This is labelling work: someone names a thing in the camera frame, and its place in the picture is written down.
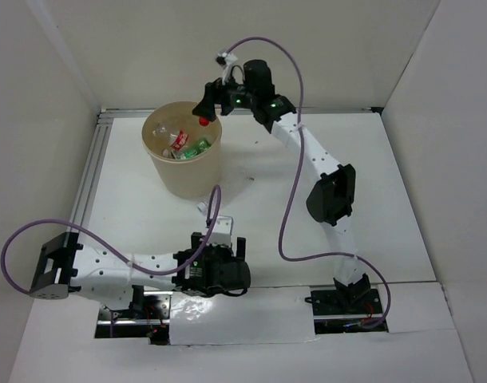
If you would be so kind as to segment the clear bottle red label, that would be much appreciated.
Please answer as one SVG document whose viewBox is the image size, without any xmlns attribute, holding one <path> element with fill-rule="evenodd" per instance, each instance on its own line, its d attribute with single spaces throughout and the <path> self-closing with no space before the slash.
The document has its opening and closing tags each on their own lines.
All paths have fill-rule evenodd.
<svg viewBox="0 0 487 383">
<path fill-rule="evenodd" d="M 199 124 L 203 127 L 206 127 L 210 124 L 210 121 L 204 117 L 199 118 Z"/>
</svg>

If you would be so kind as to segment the green plastic bottle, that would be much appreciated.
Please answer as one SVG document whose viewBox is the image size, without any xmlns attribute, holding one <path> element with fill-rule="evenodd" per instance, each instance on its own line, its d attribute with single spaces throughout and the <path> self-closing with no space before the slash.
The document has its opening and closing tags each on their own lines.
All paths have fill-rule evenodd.
<svg viewBox="0 0 487 383">
<path fill-rule="evenodd" d="M 211 146 L 211 143 L 206 138 L 200 138 L 192 146 L 183 151 L 183 156 L 185 159 L 193 158 L 203 152 L 206 152 Z"/>
</svg>

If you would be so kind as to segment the small bottle red label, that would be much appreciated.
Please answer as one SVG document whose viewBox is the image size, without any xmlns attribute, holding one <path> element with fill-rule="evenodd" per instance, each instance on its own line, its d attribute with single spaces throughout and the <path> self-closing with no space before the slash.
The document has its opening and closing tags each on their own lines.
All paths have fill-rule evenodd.
<svg viewBox="0 0 487 383">
<path fill-rule="evenodd" d="M 188 143 L 189 135 L 174 120 L 161 120 L 153 129 L 156 138 L 164 140 L 173 150 L 181 150 Z"/>
</svg>

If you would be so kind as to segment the clear bottle blue white cap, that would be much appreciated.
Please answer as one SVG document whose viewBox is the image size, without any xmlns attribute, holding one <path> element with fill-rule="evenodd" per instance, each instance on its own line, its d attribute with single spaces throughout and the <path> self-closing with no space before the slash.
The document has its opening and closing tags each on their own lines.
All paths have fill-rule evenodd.
<svg viewBox="0 0 487 383">
<path fill-rule="evenodd" d="M 165 149 L 162 152 L 162 156 L 165 157 L 165 158 L 169 158 L 169 159 L 175 159 L 176 158 L 175 152 L 174 151 L 171 151 L 171 150 L 168 150 L 168 149 Z"/>
</svg>

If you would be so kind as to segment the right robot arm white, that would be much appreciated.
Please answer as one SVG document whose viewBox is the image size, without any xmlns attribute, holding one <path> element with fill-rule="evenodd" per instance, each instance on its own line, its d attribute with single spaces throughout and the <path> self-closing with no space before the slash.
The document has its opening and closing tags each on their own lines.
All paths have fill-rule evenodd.
<svg viewBox="0 0 487 383">
<path fill-rule="evenodd" d="M 355 168 L 351 164 L 341 164 L 308 131 L 302 122 L 300 108 L 275 91 L 271 70 L 266 61 L 255 59 L 244 63 L 240 68 L 241 82 L 236 81 L 233 76 L 233 69 L 237 66 L 236 56 L 222 53 L 216 58 L 216 62 L 223 69 L 222 76 L 205 85 L 203 98 L 192 110 L 192 115 L 198 118 L 199 124 L 206 127 L 216 120 L 216 106 L 220 106 L 222 116 L 229 115 L 234 109 L 247 109 L 258 124 L 299 157 L 279 229 L 279 256 L 291 263 L 328 255 L 358 261 L 358 256 L 344 251 L 296 259 L 284 254 L 283 238 L 287 219 L 302 170 L 307 170 L 311 182 L 311 191 L 306 199 L 308 213 L 314 221 L 328 228 L 337 227 L 341 219 L 351 216 L 356 184 Z"/>
</svg>

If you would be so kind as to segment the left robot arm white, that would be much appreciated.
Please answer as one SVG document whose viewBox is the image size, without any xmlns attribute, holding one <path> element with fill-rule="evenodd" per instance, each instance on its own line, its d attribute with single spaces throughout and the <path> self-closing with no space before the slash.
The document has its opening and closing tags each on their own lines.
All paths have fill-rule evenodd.
<svg viewBox="0 0 487 383">
<path fill-rule="evenodd" d="M 55 300 L 77 294 L 127 318 L 137 318 L 145 311 L 146 288 L 211 298 L 240 296 L 251 285 L 244 250 L 226 245 L 206 245 L 189 266 L 167 275 L 167 270 L 183 265 L 200 247 L 198 232 L 191 236 L 190 249 L 166 255 L 130 255 L 127 262 L 105 249 L 80 244 L 78 237 L 65 232 L 42 246 L 31 297 Z"/>
</svg>

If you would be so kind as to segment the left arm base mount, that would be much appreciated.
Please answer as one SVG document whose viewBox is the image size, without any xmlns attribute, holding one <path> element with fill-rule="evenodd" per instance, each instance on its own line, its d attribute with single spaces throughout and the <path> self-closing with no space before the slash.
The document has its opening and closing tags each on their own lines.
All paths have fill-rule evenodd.
<svg viewBox="0 0 487 383">
<path fill-rule="evenodd" d="M 101 306 L 95 339 L 146 339 L 150 345 L 169 345 L 172 292 L 143 290 L 128 309 Z"/>
</svg>

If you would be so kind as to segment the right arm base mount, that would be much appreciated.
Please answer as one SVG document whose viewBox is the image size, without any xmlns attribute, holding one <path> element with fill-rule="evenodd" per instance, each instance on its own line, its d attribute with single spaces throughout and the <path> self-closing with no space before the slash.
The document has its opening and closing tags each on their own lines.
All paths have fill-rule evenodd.
<svg viewBox="0 0 487 383">
<path fill-rule="evenodd" d="M 356 334 L 387 332 L 386 320 L 375 324 L 383 315 L 384 306 L 377 288 L 368 286 L 362 294 L 341 283 L 311 290 L 304 302 L 311 307 L 315 334 Z"/>
</svg>

